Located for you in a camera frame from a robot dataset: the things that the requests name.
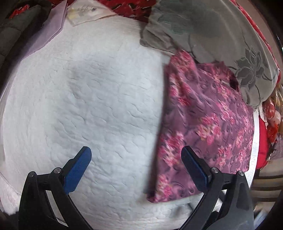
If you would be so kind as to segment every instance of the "bed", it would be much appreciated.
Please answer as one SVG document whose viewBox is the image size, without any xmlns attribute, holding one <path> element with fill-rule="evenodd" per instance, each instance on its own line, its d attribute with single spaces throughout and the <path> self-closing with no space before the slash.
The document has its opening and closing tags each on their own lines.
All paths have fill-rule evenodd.
<svg viewBox="0 0 283 230">
<path fill-rule="evenodd" d="M 0 101 L 0 198 L 7 213 L 18 210 L 30 171 L 49 173 L 89 146 L 92 161 L 70 196 L 94 229 L 169 230 L 188 218 L 186 204 L 195 207 L 202 194 L 146 200 L 170 54 L 140 45 L 144 26 L 121 16 L 76 27 L 66 21 L 14 70 Z M 259 146 L 257 111 L 254 127 L 249 185 Z"/>
</svg>

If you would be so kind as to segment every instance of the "dark gray flower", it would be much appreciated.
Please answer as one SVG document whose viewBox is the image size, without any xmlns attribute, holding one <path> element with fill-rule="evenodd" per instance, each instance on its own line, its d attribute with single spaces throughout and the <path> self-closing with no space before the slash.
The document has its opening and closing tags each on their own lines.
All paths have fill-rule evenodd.
<svg viewBox="0 0 283 230">
<path fill-rule="evenodd" d="M 256 53 L 253 48 L 246 49 L 246 57 L 236 61 L 238 69 L 235 73 L 241 79 L 241 86 L 251 89 L 258 78 L 264 73 L 264 64 L 260 52 Z"/>
</svg>

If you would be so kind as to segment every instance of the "flower pattern on gray fabric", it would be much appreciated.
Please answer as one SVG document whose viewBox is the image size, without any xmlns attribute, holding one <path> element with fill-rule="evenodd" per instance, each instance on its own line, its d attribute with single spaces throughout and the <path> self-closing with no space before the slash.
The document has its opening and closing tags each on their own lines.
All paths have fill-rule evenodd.
<svg viewBox="0 0 283 230">
<path fill-rule="evenodd" d="M 256 80 L 262 78 L 264 63 L 260 52 L 256 53 L 253 48 L 246 48 L 246 56 L 236 61 L 238 69 L 235 73 L 237 79 L 241 80 L 240 85 L 251 89 L 255 86 Z"/>
<path fill-rule="evenodd" d="M 246 172 L 254 135 L 253 109 L 229 83 L 237 81 L 223 62 L 196 64 L 185 51 L 166 68 L 168 99 L 157 146 L 157 179 L 151 202 L 199 193 L 181 160 L 189 145 L 210 167 Z"/>
</svg>

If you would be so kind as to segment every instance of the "white plastic package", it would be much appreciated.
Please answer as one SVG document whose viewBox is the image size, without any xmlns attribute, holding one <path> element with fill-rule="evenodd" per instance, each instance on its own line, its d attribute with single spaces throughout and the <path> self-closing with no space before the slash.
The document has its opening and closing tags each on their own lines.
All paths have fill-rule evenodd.
<svg viewBox="0 0 283 230">
<path fill-rule="evenodd" d="M 67 18 L 73 26 L 115 14 L 96 0 L 77 0 L 67 10 Z"/>
</svg>

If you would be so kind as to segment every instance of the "red plastic wrapper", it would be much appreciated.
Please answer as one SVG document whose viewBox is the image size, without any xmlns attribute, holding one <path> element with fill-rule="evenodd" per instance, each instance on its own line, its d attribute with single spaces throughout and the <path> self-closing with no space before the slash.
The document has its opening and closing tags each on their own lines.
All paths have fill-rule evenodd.
<svg viewBox="0 0 283 230">
<path fill-rule="evenodd" d="M 278 132 L 278 125 L 275 124 L 274 127 L 272 127 L 271 124 L 268 124 L 267 126 L 267 138 L 271 143 L 273 143 L 277 137 L 277 132 Z"/>
<path fill-rule="evenodd" d="M 11 19 L 11 18 L 15 17 L 16 15 L 26 11 L 27 9 L 29 9 L 29 5 L 28 4 L 24 5 L 23 7 L 18 8 L 18 9 L 15 9 L 13 11 L 13 13 L 10 15 L 9 19 Z"/>
<path fill-rule="evenodd" d="M 271 100 L 266 100 L 262 104 L 263 112 L 265 113 L 265 116 L 267 119 L 271 119 L 275 115 L 275 107 Z"/>
</svg>

